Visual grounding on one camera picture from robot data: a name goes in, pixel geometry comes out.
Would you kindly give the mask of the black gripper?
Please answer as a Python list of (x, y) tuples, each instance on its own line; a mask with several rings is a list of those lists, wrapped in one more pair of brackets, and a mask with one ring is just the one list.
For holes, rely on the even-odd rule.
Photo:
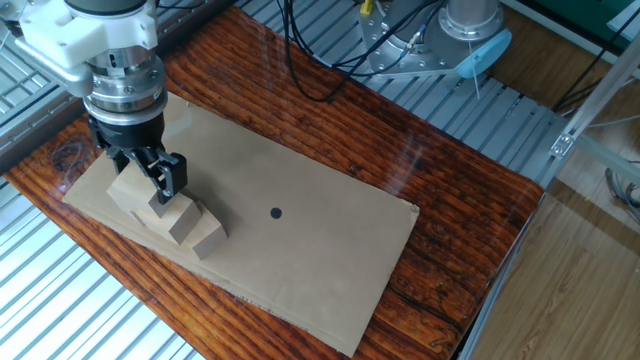
[[(94, 143), (105, 149), (117, 174), (133, 160), (156, 188), (156, 198), (167, 204), (188, 184), (187, 160), (176, 152), (167, 153), (162, 146), (164, 115), (135, 125), (113, 125), (88, 118)], [(127, 157), (122, 149), (129, 150)]]

